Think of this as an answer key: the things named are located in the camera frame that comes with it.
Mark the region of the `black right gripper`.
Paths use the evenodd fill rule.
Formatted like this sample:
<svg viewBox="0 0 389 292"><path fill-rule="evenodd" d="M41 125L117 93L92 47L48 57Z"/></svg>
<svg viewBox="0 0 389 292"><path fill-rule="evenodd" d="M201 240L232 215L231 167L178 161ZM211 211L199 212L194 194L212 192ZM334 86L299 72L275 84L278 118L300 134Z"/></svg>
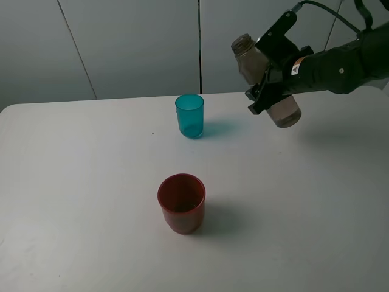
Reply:
<svg viewBox="0 0 389 292"><path fill-rule="evenodd" d="M253 103L249 110L259 115L282 100L283 94L315 92L300 74L292 75L295 62L313 55L310 46L299 49L284 35L264 35L258 39L255 47L268 59L268 65L260 82L245 92Z"/></svg>

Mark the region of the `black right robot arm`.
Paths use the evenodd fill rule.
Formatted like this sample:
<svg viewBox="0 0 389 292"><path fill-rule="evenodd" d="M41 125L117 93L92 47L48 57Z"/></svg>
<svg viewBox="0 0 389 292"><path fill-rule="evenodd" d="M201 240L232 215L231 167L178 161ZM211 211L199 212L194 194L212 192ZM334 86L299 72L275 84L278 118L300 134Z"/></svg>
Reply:
<svg viewBox="0 0 389 292"><path fill-rule="evenodd" d="M255 115L293 94L349 94L370 81L388 78L388 24L317 53L309 46L300 50L285 36L274 33L262 37L255 46L269 60L260 83L246 92Z"/></svg>

